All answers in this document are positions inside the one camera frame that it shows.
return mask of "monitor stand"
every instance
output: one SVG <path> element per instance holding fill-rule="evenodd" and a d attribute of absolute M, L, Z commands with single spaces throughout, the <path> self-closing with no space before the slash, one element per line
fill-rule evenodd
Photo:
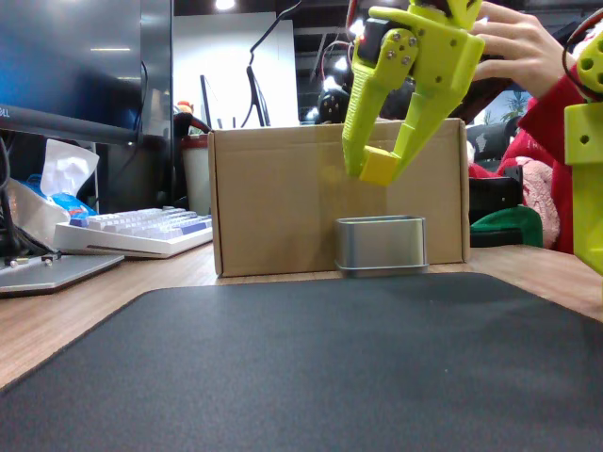
<path fill-rule="evenodd" d="M 123 256 L 62 256 L 47 264 L 40 257 L 0 269 L 0 298 L 52 294 L 109 270 Z"/>

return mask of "ceiling light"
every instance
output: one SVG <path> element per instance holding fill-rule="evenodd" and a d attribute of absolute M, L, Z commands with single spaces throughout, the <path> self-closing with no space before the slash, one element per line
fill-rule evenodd
<path fill-rule="evenodd" d="M 220 11 L 235 7 L 235 0 L 216 0 L 216 8 Z"/>
<path fill-rule="evenodd" d="M 335 68 L 338 71 L 347 71 L 348 70 L 348 59 L 343 56 L 337 60 L 335 63 Z"/>
<path fill-rule="evenodd" d="M 350 27 L 350 32 L 354 36 L 360 36 L 365 32 L 365 23 L 362 22 L 362 19 L 358 19 L 352 24 Z"/>
<path fill-rule="evenodd" d="M 324 81 L 324 83 L 322 84 L 322 87 L 326 91 L 328 89 L 339 88 L 339 85 L 337 85 L 337 82 L 335 82 L 335 78 L 332 75 L 330 75 Z"/>
<path fill-rule="evenodd" d="M 308 112 L 305 119 L 307 121 L 313 121 L 317 116 L 318 116 L 318 108 L 314 107 Z"/>

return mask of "finger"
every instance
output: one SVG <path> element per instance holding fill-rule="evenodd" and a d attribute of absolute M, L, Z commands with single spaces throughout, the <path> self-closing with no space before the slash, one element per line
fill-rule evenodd
<path fill-rule="evenodd" d="M 487 17 L 491 22 L 498 22 L 501 24 L 518 24 L 523 20 L 523 14 L 521 12 L 514 11 L 509 8 L 501 7 L 490 2 L 483 2 L 481 4 L 480 15 L 478 19 Z"/>
<path fill-rule="evenodd" d="M 488 59 L 478 65 L 473 81 L 486 78 L 513 78 L 516 63 L 504 59 Z"/>
<path fill-rule="evenodd" d="M 492 35 L 509 40 L 517 39 L 520 35 L 520 30 L 514 24 L 502 24 L 499 22 L 475 23 L 471 30 L 472 35 Z"/>
<path fill-rule="evenodd" d="M 478 38 L 482 38 L 486 43 L 483 49 L 484 55 L 519 59 L 526 53 L 523 44 L 517 40 L 492 35 L 478 35 Z"/>

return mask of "pink cloth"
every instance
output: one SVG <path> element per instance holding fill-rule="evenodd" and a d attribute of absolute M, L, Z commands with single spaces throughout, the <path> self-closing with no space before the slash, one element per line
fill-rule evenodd
<path fill-rule="evenodd" d="M 517 157 L 515 160 L 524 170 L 524 204 L 540 215 L 545 248 L 551 250 L 561 230 L 559 212 L 551 196 L 553 168 L 527 157 Z"/>

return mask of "blue package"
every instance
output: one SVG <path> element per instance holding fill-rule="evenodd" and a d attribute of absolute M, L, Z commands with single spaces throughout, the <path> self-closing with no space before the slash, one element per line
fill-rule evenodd
<path fill-rule="evenodd" d="M 94 217 L 98 215 L 94 210 L 90 209 L 83 202 L 78 200 L 75 196 L 67 193 L 57 193 L 52 197 L 48 197 L 41 192 L 40 189 L 41 175 L 33 174 L 29 176 L 27 182 L 22 183 L 24 186 L 29 187 L 36 194 L 42 196 L 45 200 L 52 199 L 57 205 L 60 205 L 63 209 L 69 212 L 69 215 L 73 220 L 86 220 L 88 217 Z"/>

